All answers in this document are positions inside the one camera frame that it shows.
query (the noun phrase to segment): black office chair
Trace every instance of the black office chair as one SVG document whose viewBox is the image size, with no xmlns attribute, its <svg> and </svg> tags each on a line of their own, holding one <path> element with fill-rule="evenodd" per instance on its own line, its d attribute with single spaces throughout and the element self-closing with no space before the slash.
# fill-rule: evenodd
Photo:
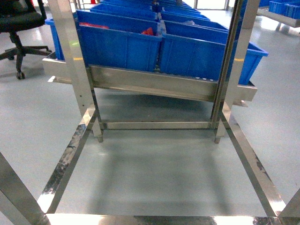
<svg viewBox="0 0 300 225">
<path fill-rule="evenodd" d="M 30 0 L 0 0 L 0 33 L 8 32 L 11 41 L 16 48 L 5 50 L 5 53 L 0 55 L 0 60 L 14 60 L 17 55 L 16 77 L 24 79 L 25 75 L 21 71 L 23 57 L 26 54 L 44 55 L 47 56 L 51 50 L 47 46 L 22 46 L 18 31 L 28 30 L 44 25 L 46 12 L 42 0 L 38 0 L 41 14 L 37 13 Z"/>
</svg>

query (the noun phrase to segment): chair base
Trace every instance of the chair base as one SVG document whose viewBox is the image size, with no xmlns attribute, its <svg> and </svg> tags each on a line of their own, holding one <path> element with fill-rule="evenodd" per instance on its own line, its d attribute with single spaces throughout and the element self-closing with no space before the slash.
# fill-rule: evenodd
<svg viewBox="0 0 300 225">
<path fill-rule="evenodd" d="M 26 54 L 47 56 L 52 52 L 51 50 L 49 50 L 48 46 L 45 46 L 45 45 L 44 46 L 22 46 L 20 38 L 15 32 L 10 33 L 10 39 L 13 43 L 15 43 L 16 47 L 7 49 L 7 50 L 5 50 L 4 53 L 0 54 L 0 60 L 3 60 L 3 59 L 14 60 L 15 55 L 17 56 L 16 77 L 19 80 L 25 78 L 24 73 L 21 71 L 21 66 L 22 66 L 23 57 Z"/>
</svg>

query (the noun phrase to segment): red object in bin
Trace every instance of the red object in bin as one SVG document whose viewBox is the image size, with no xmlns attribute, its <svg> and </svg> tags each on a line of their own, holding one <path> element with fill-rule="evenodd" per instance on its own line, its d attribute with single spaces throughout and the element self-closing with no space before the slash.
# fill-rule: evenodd
<svg viewBox="0 0 300 225">
<path fill-rule="evenodd" d="M 144 31 L 142 32 L 142 34 L 154 36 L 152 27 L 148 28 L 147 30 L 144 30 Z"/>
<path fill-rule="evenodd" d="M 89 23 L 89 22 L 80 22 L 79 25 L 109 29 L 108 26 L 96 25 L 96 24 L 92 24 L 92 23 Z"/>
</svg>

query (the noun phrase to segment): epoxy floor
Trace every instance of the epoxy floor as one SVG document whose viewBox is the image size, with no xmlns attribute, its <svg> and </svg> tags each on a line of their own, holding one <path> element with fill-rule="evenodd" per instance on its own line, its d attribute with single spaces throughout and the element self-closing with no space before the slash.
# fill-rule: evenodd
<svg viewBox="0 0 300 225">
<path fill-rule="evenodd" d="M 223 25 L 229 13 L 204 11 Z M 300 188 L 299 29 L 258 16 L 251 40 L 269 52 L 251 81 L 258 92 L 233 113 L 287 203 Z M 50 28 L 19 32 L 24 45 L 49 45 Z M 13 47 L 0 34 L 0 52 Z M 37 199 L 80 121 L 71 85 L 48 83 L 42 57 L 0 61 L 0 151 Z M 103 119 L 208 119 L 212 104 L 96 90 Z M 228 137 L 212 131 L 106 131 L 90 136 L 58 213 L 265 216 Z M 0 224 L 11 223 L 0 214 Z"/>
</svg>

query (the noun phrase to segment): stainless steel cart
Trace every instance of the stainless steel cart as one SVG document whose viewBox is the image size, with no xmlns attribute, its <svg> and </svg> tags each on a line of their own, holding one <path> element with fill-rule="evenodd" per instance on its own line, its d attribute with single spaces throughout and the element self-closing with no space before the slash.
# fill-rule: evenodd
<svg viewBox="0 0 300 225">
<path fill-rule="evenodd" d="M 229 38 L 218 82 L 119 68 L 85 67 L 68 0 L 49 0 L 65 61 L 44 59 L 52 82 L 73 85 L 82 120 L 36 201 L 12 167 L 0 154 L 0 209 L 15 225 L 297 225 L 300 222 L 300 190 L 286 205 L 247 141 L 231 108 L 251 101 L 253 84 L 238 85 L 259 0 L 236 0 Z M 227 76 L 234 57 L 230 76 Z M 214 103 L 209 121 L 112 121 L 101 120 L 94 88 L 135 91 L 144 94 Z M 259 197 L 267 217 L 163 217 L 55 214 L 90 131 L 100 142 L 109 129 L 212 129 L 219 143 L 225 131 Z"/>
</svg>

